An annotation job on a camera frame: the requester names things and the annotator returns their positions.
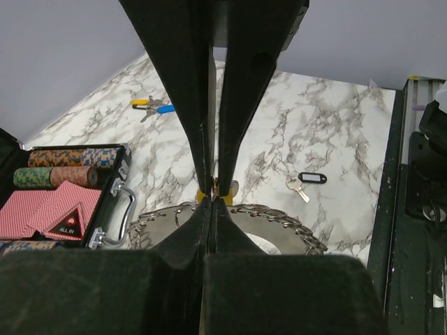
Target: black case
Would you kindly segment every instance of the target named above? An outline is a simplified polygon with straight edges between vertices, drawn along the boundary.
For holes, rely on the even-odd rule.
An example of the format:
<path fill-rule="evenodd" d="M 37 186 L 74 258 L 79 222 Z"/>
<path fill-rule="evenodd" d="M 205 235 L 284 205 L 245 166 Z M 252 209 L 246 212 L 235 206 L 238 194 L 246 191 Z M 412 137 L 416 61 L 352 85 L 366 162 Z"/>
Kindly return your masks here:
<path fill-rule="evenodd" d="M 107 230 L 111 213 L 117 204 L 119 193 L 113 196 L 112 185 L 116 178 L 125 181 L 131 164 L 131 150 L 127 144 L 92 144 L 92 145 L 68 145 L 51 147 L 34 147 L 29 151 L 23 150 L 23 145 L 0 128 L 0 208 L 8 201 L 11 194 L 17 190 L 13 183 L 14 171 L 28 166 L 28 158 L 33 150 L 60 150 L 60 149 L 86 149 L 86 148 L 119 148 L 115 164 L 108 169 L 98 169 L 98 186 L 95 189 L 102 191 L 90 222 L 85 230 L 82 241 L 64 241 L 67 247 L 79 248 L 88 245 L 93 231 L 96 228 Z M 33 237 L 26 240 L 45 241 L 47 237 L 35 232 Z"/>

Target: playing card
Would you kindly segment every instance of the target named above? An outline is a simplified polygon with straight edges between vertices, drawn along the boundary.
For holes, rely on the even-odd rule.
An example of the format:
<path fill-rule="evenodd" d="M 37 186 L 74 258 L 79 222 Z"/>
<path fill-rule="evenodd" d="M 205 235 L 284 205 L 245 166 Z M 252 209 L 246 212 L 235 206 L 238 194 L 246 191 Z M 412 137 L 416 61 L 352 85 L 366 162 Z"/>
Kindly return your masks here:
<path fill-rule="evenodd" d="M 32 218 L 30 226 L 55 239 L 81 239 L 101 191 L 64 181 Z M 76 220 L 74 226 L 67 220 Z"/>
<path fill-rule="evenodd" d="M 0 210 L 0 239 L 31 237 L 35 232 L 27 224 L 46 202 L 52 191 L 15 191 Z"/>

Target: poker chip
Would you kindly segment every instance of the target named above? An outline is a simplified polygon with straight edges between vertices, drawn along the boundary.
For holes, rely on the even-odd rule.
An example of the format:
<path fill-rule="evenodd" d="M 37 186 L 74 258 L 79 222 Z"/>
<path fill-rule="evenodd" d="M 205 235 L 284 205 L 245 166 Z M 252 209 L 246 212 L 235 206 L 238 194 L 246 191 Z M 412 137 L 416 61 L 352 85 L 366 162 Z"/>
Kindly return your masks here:
<path fill-rule="evenodd" d="M 14 171 L 13 182 L 18 188 L 48 188 L 53 167 L 21 167 Z"/>
<path fill-rule="evenodd" d="M 81 166 L 83 149 L 35 150 L 29 154 L 28 167 Z"/>
<path fill-rule="evenodd" d="M 55 167 L 50 174 L 50 182 L 54 187 L 69 181 L 78 186 L 92 188 L 98 183 L 98 172 L 92 166 Z"/>
<path fill-rule="evenodd" d="M 117 160 L 118 149 L 85 149 L 81 156 L 82 165 L 111 168 Z"/>
<path fill-rule="evenodd" d="M 1 254 L 5 255 L 13 251 L 51 250 L 63 247 L 64 244 L 60 241 L 10 241 L 1 250 Z"/>

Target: metal chain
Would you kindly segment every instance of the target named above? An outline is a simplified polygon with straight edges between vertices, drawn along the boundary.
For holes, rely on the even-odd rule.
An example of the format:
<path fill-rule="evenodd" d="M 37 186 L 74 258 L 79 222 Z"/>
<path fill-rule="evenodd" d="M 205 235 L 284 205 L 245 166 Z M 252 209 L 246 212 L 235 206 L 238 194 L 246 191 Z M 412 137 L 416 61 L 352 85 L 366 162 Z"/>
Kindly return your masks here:
<path fill-rule="evenodd" d="M 193 211 L 197 204 L 194 202 L 183 202 L 180 206 L 190 206 Z M 179 221 L 177 215 L 182 212 L 181 209 L 175 209 L 175 229 L 179 228 Z M 309 250 L 306 255 L 323 255 L 328 247 L 319 241 L 314 233 L 297 218 L 292 218 L 284 211 L 278 209 L 271 209 L 263 204 L 237 204 L 231 209 L 231 213 L 237 214 L 249 214 L 252 217 L 266 218 L 269 222 L 281 223 L 284 228 L 290 228 L 295 230 L 296 235 L 301 237 L 302 241 L 306 244 Z M 151 211 L 140 214 L 137 221 L 130 224 L 127 232 L 129 234 L 135 233 L 132 237 L 135 239 L 135 245 L 131 248 L 141 249 L 141 232 L 142 228 L 150 221 L 155 221 L 160 216 L 166 216 L 166 213 L 160 211 Z"/>
<path fill-rule="evenodd" d="M 246 213 L 250 216 L 260 216 L 266 218 L 269 222 L 281 223 L 284 228 L 291 228 L 295 230 L 296 235 L 300 236 L 309 250 L 306 255 L 323 255 L 328 247 L 319 241 L 314 233 L 297 218 L 292 218 L 284 211 L 278 209 L 271 209 L 263 204 L 237 204 L 231 209 L 231 213 Z"/>

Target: green poker chip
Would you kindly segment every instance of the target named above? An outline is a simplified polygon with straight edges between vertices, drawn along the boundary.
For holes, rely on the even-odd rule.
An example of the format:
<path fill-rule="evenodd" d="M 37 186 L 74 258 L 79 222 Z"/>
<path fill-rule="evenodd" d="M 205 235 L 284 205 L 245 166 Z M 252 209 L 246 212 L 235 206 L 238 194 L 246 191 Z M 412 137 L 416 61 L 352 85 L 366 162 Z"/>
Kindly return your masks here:
<path fill-rule="evenodd" d="M 14 185 L 18 188 L 51 188 L 52 167 L 22 167 L 14 172 Z"/>

